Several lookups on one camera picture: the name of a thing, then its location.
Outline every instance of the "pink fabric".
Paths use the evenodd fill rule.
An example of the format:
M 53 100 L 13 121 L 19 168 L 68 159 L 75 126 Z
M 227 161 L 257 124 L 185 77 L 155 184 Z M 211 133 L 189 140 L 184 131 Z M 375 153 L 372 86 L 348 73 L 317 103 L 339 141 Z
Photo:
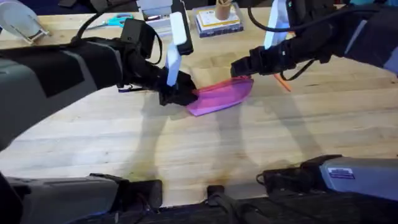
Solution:
M 187 109 L 191 114 L 200 116 L 234 106 L 250 94 L 253 82 L 251 77 L 237 77 L 196 90 L 199 98 Z

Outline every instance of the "scissors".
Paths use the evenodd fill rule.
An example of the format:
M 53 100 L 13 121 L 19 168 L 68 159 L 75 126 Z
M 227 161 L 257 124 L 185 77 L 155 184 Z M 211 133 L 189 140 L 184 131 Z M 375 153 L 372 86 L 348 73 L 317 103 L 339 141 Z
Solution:
M 89 27 L 86 30 L 91 30 L 91 29 L 96 29 L 104 26 L 119 26 L 119 27 L 124 27 L 124 22 L 126 19 L 133 19 L 134 16 L 130 13 L 120 13 L 117 14 L 116 16 L 108 19 L 107 21 L 104 21 L 101 25 Z

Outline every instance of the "cable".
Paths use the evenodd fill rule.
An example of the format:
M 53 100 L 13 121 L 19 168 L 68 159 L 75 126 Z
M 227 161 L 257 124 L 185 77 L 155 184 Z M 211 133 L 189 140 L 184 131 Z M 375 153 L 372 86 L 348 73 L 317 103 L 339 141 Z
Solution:
M 259 184 L 264 186 L 264 183 L 259 180 L 259 177 L 261 177 L 261 176 L 262 176 L 262 174 L 257 174 L 256 181 L 257 181 L 257 183 L 259 183 Z
M 305 65 L 304 65 L 304 67 L 302 67 L 301 69 L 300 69 L 300 71 L 298 71 L 296 74 L 294 74 L 292 77 L 290 77 L 290 78 L 286 78 L 285 77 L 285 75 L 284 75 L 284 71 L 281 71 L 280 72 L 280 77 L 284 80 L 284 81 L 292 81 L 292 80 L 295 80 L 296 78 L 298 78 L 299 76 L 301 76 L 301 74 L 303 73 L 303 72 L 305 72 L 306 71 L 306 69 L 307 68 L 309 68 L 311 65 L 312 65 L 312 63 L 315 61 L 315 59 L 311 59 L 308 63 L 306 63 Z
M 262 175 L 262 174 L 258 174 L 258 175 L 256 176 L 256 181 L 257 181 L 257 183 L 259 183 L 259 184 L 261 184 L 261 185 L 263 185 L 263 186 L 266 186 L 264 182 L 261 182 L 261 181 L 259 180 L 259 177 L 260 177 L 261 175 Z M 310 219 L 312 219 L 312 220 L 314 220 L 314 221 L 316 221 L 316 222 L 319 222 L 319 223 L 322 223 L 322 224 L 327 224 L 327 223 L 328 223 L 328 222 L 326 222 L 325 220 L 323 220 L 323 219 L 321 219 L 321 218 L 318 218 L 318 217 L 316 217 L 316 216 L 313 216 L 313 215 L 311 215 L 311 214 L 308 214 L 308 213 L 306 213 L 306 212 L 303 212 L 303 211 L 301 211 L 301 210 L 299 210 L 299 209 L 296 209 L 296 208 L 294 208 L 294 207 L 288 206 L 288 205 L 286 205 L 286 204 L 284 204 L 284 203 L 282 203 L 282 202 L 277 202 L 277 201 L 271 199 L 270 196 L 265 197 L 264 199 L 265 199 L 265 200 L 268 200 L 269 202 L 273 203 L 274 205 L 278 205 L 278 206 L 280 206 L 280 207 L 282 207 L 282 208 L 284 208 L 284 209 L 286 209 L 286 210 L 290 210 L 290 211 L 295 212 L 295 213 L 297 213 L 297 214 L 299 214 L 299 215 L 301 215 L 301 216 L 305 216 L 305 217 L 307 217 L 307 218 L 310 218 Z
M 86 31 L 87 27 L 94 22 L 96 19 L 98 19 L 100 16 L 102 16 L 104 13 L 109 12 L 110 10 L 119 7 L 119 6 L 123 6 L 125 4 L 129 4 L 131 2 L 135 2 L 136 0 L 127 0 L 127 1 L 123 1 L 123 2 L 119 2 L 113 6 L 107 7 L 106 9 L 103 9 L 100 12 L 97 12 L 94 16 L 92 16 L 91 18 L 89 18 L 83 25 L 81 25 L 81 27 L 79 28 L 79 31 L 77 32 L 76 36 L 73 38 L 73 42 L 77 42 L 81 40 L 81 37 L 83 36 L 83 33 Z M 162 60 L 162 54 L 163 54 L 163 43 L 162 40 L 160 39 L 159 35 L 157 34 L 157 32 L 155 31 L 155 29 L 146 24 L 146 26 L 150 27 L 150 29 L 152 29 L 157 37 L 157 41 L 159 43 L 159 49 L 160 49 L 160 56 L 159 59 L 156 63 L 152 63 L 150 62 L 152 65 L 157 65 L 160 63 L 160 61 Z
M 344 14 L 353 13 L 353 12 L 379 12 L 379 10 L 377 10 L 377 9 L 355 9 L 355 8 L 344 9 L 344 10 L 339 10 L 339 11 L 336 11 L 334 13 L 331 13 L 331 14 L 329 14 L 327 16 L 324 16 L 321 19 L 317 19 L 317 20 L 314 20 L 314 21 L 311 21 L 311 22 L 308 22 L 306 24 L 302 24 L 302 25 L 299 25 L 299 26 L 290 27 L 290 28 L 271 28 L 271 27 L 266 27 L 266 26 L 262 25 L 260 22 L 258 22 L 254 18 L 253 13 L 251 11 L 251 4 L 252 4 L 252 2 L 249 1 L 248 14 L 249 14 L 249 18 L 250 18 L 251 22 L 256 27 L 258 27 L 260 29 L 263 29 L 263 30 L 266 30 L 266 31 L 270 31 L 270 32 L 295 32 L 297 30 L 302 30 L 302 29 L 317 25 L 317 24 L 319 24 L 321 22 L 325 22 L 325 21 L 330 20 L 330 19 L 332 19 L 334 17 L 342 16 Z
M 81 40 L 81 37 L 83 36 L 84 31 L 86 31 L 87 27 L 94 22 L 96 19 L 98 19 L 100 16 L 102 16 L 104 13 L 109 12 L 110 10 L 119 7 L 119 6 L 123 6 L 125 4 L 129 4 L 131 2 L 135 2 L 136 0 L 127 0 L 127 1 L 123 1 L 123 2 L 119 2 L 113 6 L 107 7 L 105 9 L 103 9 L 100 12 L 97 12 L 93 17 L 89 18 L 83 25 L 81 25 L 79 31 L 77 32 L 76 36 L 73 38 L 73 41 L 79 41 Z
M 162 60 L 162 56 L 163 56 L 163 43 L 162 43 L 162 40 L 160 39 L 159 35 L 158 35 L 157 32 L 155 31 L 155 29 L 154 29 L 152 26 L 150 26 L 150 25 L 147 25 L 147 26 L 149 26 L 149 27 L 155 32 L 155 35 L 156 35 L 156 38 L 157 38 L 157 42 L 159 43 L 159 51 L 160 51 L 159 59 L 158 59 L 158 61 L 155 62 L 155 63 L 150 62 L 152 65 L 157 65 L 157 64 L 160 63 L 160 61 Z
M 159 214 L 159 211 L 156 212 L 154 210 L 154 208 L 150 205 L 150 203 L 148 202 L 148 200 L 145 198 L 145 196 L 143 196 L 140 193 L 137 193 L 138 198 L 141 201 L 141 205 L 142 205 L 142 213 L 141 216 L 132 224 L 138 224 L 140 223 L 147 215 L 148 215 L 148 211 L 151 211 L 153 214 Z

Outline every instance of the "wooden tabletop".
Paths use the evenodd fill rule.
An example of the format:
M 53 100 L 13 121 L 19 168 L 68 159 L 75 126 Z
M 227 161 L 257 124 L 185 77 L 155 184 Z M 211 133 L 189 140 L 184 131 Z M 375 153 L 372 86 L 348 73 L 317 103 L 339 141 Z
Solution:
M 267 23 L 268 8 L 253 13 Z M 243 14 L 244 32 L 200 39 L 192 26 L 195 51 L 183 57 L 182 70 L 193 75 L 198 87 L 228 79 L 230 63 L 262 45 L 264 32 L 250 23 L 245 9 Z M 89 16 L 40 17 L 53 34 L 40 44 L 68 42 Z M 107 27 L 87 31 L 86 36 L 113 38 L 120 33 L 118 27 Z M 0 48 L 22 45 L 0 35 Z M 158 55 L 154 52 L 153 60 Z M 315 63 L 290 82 L 291 93 L 272 76 L 253 77 L 244 103 L 198 118 L 178 105 L 160 106 L 150 91 L 101 90 L 19 136 L 0 153 L 0 170 L 19 177 L 96 172 L 131 180 L 156 178 L 164 183 L 164 205 L 169 206 L 201 202 L 211 184 L 226 185 L 237 198 L 260 196 L 264 189 L 256 184 L 256 174 L 322 154 L 398 154 L 395 75 L 333 58 L 326 65 Z

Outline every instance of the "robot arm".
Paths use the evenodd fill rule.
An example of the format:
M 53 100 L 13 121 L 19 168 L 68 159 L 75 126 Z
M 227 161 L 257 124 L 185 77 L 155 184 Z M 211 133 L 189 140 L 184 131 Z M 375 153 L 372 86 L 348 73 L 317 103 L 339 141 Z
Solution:
M 175 0 L 172 11 L 185 15 L 182 4 Z M 182 23 L 188 29 L 186 19 Z M 92 37 L 64 45 L 0 50 L 0 151 L 44 118 L 113 85 L 121 92 L 157 91 L 161 105 L 195 101 L 190 75 L 177 69 L 175 84 L 167 85 L 169 69 L 146 61 L 155 37 L 144 21 L 128 19 L 121 37 L 112 40 Z M 177 47 L 180 55 L 192 53 L 190 36 Z M 121 90 L 131 85 L 141 88 Z
M 327 63 L 332 55 L 398 73 L 394 63 L 398 60 L 398 26 L 394 22 L 398 19 L 397 7 L 367 4 L 337 10 L 329 0 L 322 2 L 323 6 L 319 1 L 291 1 L 293 5 L 287 6 L 291 30 L 305 27 L 303 24 L 312 25 L 297 29 L 296 37 L 268 49 L 260 46 L 250 50 L 250 56 L 232 63 L 232 76 L 281 73 L 284 78 L 283 71 L 309 61 L 298 74 L 285 78 L 293 80 L 312 62 Z

